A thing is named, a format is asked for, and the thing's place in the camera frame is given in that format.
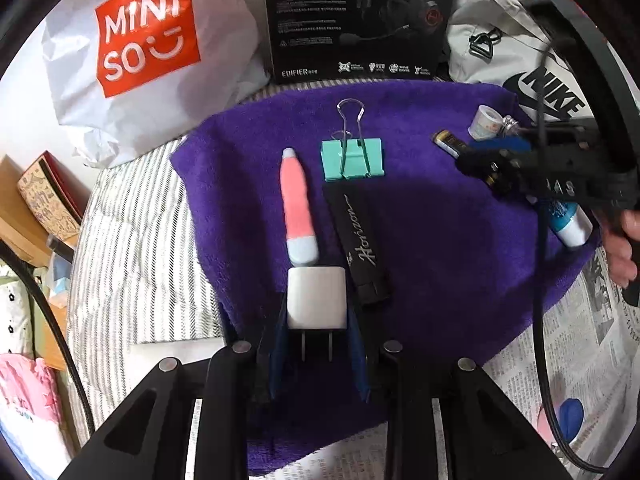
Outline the person's right hand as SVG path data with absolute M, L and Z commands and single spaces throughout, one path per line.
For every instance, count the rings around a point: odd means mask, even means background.
M 627 288 L 638 276 L 638 266 L 632 261 L 634 250 L 626 237 L 614 231 L 604 214 L 599 214 L 599 222 L 610 278 L 621 288 Z M 620 225 L 631 240 L 639 240 L 638 211 L 623 211 L 620 215 Z

